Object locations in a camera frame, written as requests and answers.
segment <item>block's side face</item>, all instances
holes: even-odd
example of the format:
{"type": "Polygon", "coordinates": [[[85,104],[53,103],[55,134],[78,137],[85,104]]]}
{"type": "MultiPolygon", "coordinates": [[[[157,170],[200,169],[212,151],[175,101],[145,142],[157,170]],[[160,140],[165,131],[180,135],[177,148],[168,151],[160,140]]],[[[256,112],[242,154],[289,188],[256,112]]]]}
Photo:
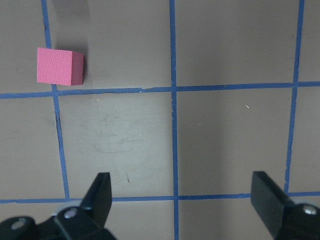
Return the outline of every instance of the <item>block's side face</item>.
{"type": "Polygon", "coordinates": [[[37,82],[71,85],[72,51],[38,48],[37,82]]]}
{"type": "Polygon", "coordinates": [[[78,52],[72,52],[72,78],[71,85],[83,84],[84,55],[78,52]]]}

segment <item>screw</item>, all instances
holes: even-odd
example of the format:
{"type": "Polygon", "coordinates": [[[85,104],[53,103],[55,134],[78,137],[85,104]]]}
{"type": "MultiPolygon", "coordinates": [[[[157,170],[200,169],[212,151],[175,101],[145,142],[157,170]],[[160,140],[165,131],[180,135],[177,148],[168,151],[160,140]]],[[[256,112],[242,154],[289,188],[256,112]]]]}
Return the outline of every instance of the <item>screw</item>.
{"type": "Polygon", "coordinates": [[[64,217],[66,219],[71,219],[73,218],[75,215],[77,215],[77,209],[76,208],[71,208],[70,210],[66,211],[64,213],[64,217]]]}
{"type": "Polygon", "coordinates": [[[311,205],[304,205],[303,211],[304,211],[304,213],[306,213],[308,215],[316,215],[317,214],[317,209],[311,205]]]}
{"type": "Polygon", "coordinates": [[[18,221],[14,222],[12,225],[11,225],[11,229],[12,230],[17,230],[19,228],[22,228],[25,224],[26,224],[27,220],[25,218],[19,218],[18,221]]]}

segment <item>gray floor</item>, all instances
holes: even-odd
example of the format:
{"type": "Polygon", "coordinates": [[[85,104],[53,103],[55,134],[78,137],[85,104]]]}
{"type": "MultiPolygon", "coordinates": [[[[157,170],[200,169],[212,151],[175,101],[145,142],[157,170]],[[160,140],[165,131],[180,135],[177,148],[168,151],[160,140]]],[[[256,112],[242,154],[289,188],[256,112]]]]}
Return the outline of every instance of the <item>gray floor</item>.
{"type": "Polygon", "coordinates": [[[0,221],[44,221],[98,172],[123,240],[272,239],[255,170],[320,205],[320,1],[45,3],[0,3],[0,221]],[[37,83],[50,41],[85,54],[83,85],[37,83]]]}

